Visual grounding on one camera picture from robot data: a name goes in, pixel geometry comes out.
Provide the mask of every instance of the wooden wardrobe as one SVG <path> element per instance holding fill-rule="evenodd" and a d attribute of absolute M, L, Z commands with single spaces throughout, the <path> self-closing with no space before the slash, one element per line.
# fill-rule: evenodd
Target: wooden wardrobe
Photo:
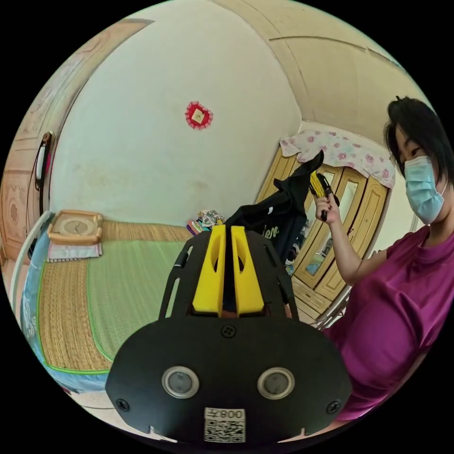
<path fill-rule="evenodd" d="M 279 148 L 257 202 L 276 191 L 273 180 L 284 180 L 300 165 L 296 155 L 283 157 Z M 364 257 L 382 215 L 388 189 L 373 177 L 349 167 L 323 164 L 318 170 L 330 182 L 340 201 L 340 216 L 353 248 Z M 293 291 L 300 311 L 316 322 L 331 309 L 346 286 L 337 269 L 328 225 L 315 219 L 315 202 L 309 192 L 305 202 L 308 227 L 294 263 Z"/>

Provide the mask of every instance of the woman's right hand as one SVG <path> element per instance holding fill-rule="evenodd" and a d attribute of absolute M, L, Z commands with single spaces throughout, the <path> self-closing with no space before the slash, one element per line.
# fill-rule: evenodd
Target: woman's right hand
<path fill-rule="evenodd" d="M 336 200 L 334 200 L 333 194 L 330 194 L 328 197 L 315 199 L 315 208 L 315 217 L 319 221 L 326 222 L 326 224 L 330 225 L 341 220 L 339 207 L 337 206 Z M 326 221 L 322 219 L 322 211 L 326 211 Z"/>

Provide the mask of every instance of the bed frame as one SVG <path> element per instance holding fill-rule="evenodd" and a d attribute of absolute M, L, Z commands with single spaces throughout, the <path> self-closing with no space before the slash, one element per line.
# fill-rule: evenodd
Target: bed frame
<path fill-rule="evenodd" d="M 25 258 L 27 257 L 28 249 L 30 248 L 32 242 L 38 237 L 41 232 L 42 226 L 47 222 L 49 218 L 53 216 L 51 211 L 45 211 L 40 218 L 37 220 L 36 224 L 30 230 L 30 233 L 27 235 L 25 242 L 20 248 L 19 255 L 17 256 L 16 264 L 14 265 L 13 275 L 11 277 L 11 286 L 9 288 L 9 304 L 13 308 L 16 303 L 17 298 L 17 286 L 19 284 L 20 270 L 24 264 Z"/>

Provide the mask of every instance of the yellow bracket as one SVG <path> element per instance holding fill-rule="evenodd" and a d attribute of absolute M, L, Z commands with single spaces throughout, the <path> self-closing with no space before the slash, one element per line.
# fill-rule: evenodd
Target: yellow bracket
<path fill-rule="evenodd" d="M 235 279 L 236 313 L 253 314 L 264 307 L 262 292 L 255 273 L 254 263 L 247 243 L 244 227 L 231 227 L 233 249 L 233 275 Z M 243 263 L 240 270 L 238 259 Z"/>
<path fill-rule="evenodd" d="M 225 267 L 226 226 L 214 226 L 192 302 L 196 312 L 218 314 L 221 317 Z"/>

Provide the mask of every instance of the pink flower pattern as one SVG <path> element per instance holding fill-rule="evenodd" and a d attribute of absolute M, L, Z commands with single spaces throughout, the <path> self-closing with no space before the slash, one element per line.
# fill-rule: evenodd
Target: pink flower pattern
<path fill-rule="evenodd" d="M 377 152 L 374 145 L 353 143 L 355 137 L 345 132 L 305 130 L 281 140 L 280 144 L 283 156 L 297 155 L 299 162 L 313 159 L 322 150 L 325 164 L 352 168 L 366 178 L 373 176 L 383 186 L 392 189 L 396 171 L 391 160 Z"/>

